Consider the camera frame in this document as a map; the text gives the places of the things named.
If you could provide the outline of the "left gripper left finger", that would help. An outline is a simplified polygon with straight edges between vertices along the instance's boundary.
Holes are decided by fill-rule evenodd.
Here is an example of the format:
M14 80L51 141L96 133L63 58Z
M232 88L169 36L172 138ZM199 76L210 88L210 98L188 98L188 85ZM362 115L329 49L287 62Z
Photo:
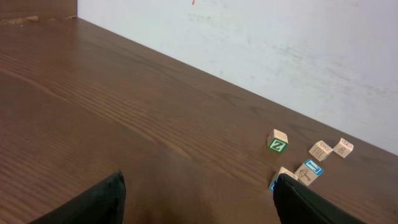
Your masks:
M126 185L115 172L30 224L122 224Z

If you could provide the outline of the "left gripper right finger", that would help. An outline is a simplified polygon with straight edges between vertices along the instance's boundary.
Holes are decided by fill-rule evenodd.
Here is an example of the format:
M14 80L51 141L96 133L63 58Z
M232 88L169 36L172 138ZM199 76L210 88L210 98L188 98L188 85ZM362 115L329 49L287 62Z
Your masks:
M287 174L274 183L273 200L281 224L363 224Z

